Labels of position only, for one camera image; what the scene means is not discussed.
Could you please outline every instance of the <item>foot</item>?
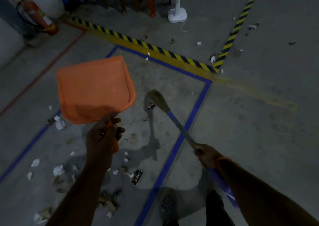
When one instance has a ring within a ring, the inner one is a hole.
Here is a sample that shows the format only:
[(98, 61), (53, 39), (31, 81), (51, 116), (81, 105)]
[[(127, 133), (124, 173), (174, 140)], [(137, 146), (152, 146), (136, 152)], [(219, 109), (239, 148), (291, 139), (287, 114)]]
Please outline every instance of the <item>foot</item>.
[(173, 220), (178, 220), (177, 198), (173, 189), (167, 191), (160, 200), (160, 217), (163, 225)]

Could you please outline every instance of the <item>fire extinguisher label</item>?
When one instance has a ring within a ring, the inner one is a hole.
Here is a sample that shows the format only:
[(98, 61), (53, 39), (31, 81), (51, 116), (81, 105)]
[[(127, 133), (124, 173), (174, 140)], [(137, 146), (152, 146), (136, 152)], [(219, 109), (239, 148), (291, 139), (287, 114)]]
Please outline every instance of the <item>fire extinguisher label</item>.
[(49, 19), (47, 16), (44, 16), (42, 18), (47, 23), (47, 25), (50, 25), (52, 23), (51, 19)]

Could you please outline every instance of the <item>dustpan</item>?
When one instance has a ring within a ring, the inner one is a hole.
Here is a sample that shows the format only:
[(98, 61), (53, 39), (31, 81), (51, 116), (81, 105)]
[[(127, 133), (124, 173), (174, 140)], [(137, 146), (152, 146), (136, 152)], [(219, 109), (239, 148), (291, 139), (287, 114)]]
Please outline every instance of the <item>dustpan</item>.
[(62, 115), (74, 124), (122, 112), (136, 98), (122, 56), (63, 67), (57, 71), (57, 80)]

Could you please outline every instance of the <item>fire extinguisher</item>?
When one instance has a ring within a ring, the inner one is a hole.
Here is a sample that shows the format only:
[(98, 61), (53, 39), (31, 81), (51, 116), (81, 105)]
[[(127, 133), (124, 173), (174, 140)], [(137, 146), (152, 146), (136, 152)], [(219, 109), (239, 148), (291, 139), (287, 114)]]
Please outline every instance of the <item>fire extinguisher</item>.
[(44, 14), (44, 12), (38, 7), (37, 4), (35, 4), (35, 2), (30, 1), (30, 0), (20, 0), (20, 2), (17, 5), (17, 9), (19, 6), (22, 6), (23, 10), (26, 12), (28, 17), (33, 22), (35, 22), (37, 24), (37, 26), (43, 30), (43, 32), (46, 32), (50, 35), (54, 35), (58, 32), (57, 26), (52, 22), (52, 20), (50, 18), (48, 18)]

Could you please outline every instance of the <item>hazard tape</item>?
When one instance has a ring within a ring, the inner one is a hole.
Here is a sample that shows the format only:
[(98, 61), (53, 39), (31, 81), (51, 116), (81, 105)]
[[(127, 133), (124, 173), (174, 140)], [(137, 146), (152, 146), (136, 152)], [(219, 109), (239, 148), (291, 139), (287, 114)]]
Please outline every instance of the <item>hazard tape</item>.
[(201, 68), (205, 71), (209, 71), (209, 72), (212, 72), (212, 73), (217, 73), (218, 72), (218, 69), (213, 69), (212, 66), (210, 65), (206, 65), (204, 63), (201, 63), (199, 61), (196, 61), (196, 60), (193, 60), (191, 58), (187, 58), (185, 56), (181, 56), (181, 55), (178, 55), (176, 53), (173, 53), (171, 51), (168, 51), (168, 50), (165, 50), (165, 49), (162, 49), (158, 46), (155, 46), (155, 45), (151, 45), (149, 43), (146, 43), (142, 40), (138, 40), (138, 39), (135, 39), (135, 38), (132, 38), (132, 37), (129, 37), (127, 35), (124, 35), (124, 34), (121, 34), (121, 33), (118, 33), (118, 32), (115, 32), (113, 30), (110, 30), (110, 29), (107, 29), (107, 28), (104, 28), (102, 26), (98, 26), (96, 24), (93, 24), (93, 23), (90, 23), (88, 21), (85, 21), (83, 19), (80, 19), (80, 18), (75, 18), (75, 17), (72, 17), (71, 18), (72, 21), (76, 22), (76, 23), (79, 23), (81, 25), (84, 25), (88, 28), (93, 28), (95, 30), (98, 30), (100, 32), (103, 32), (103, 33), (106, 33), (106, 34), (110, 34), (114, 37), (117, 37), (117, 38), (120, 38), (122, 40), (126, 40), (130, 43), (133, 43), (133, 44), (136, 44), (136, 45), (139, 45), (139, 46), (142, 46), (146, 49), (149, 49), (149, 50), (152, 50), (152, 51), (155, 51), (157, 53), (160, 53), (162, 55), (166, 55), (168, 57), (171, 57), (173, 59), (176, 59), (176, 60), (179, 60), (181, 62), (185, 62), (187, 64), (190, 64), (190, 65), (193, 65), (193, 66), (196, 66), (198, 68)]
[(248, 0), (244, 10), (242, 11), (236, 25), (234, 26), (233, 30), (231, 31), (231, 33), (229, 34), (229, 38), (227, 39), (223, 49), (219, 52), (219, 55), (216, 59), (216, 62), (213, 64), (213, 68), (214, 70), (219, 70), (220, 66), (223, 64), (227, 54), (230, 51), (230, 48), (233, 46), (233, 43), (235, 41), (235, 38), (237, 36), (237, 34), (239, 33), (242, 24), (244, 23), (245, 19), (247, 18), (247, 15), (253, 5), (253, 3), (255, 2), (255, 0)]

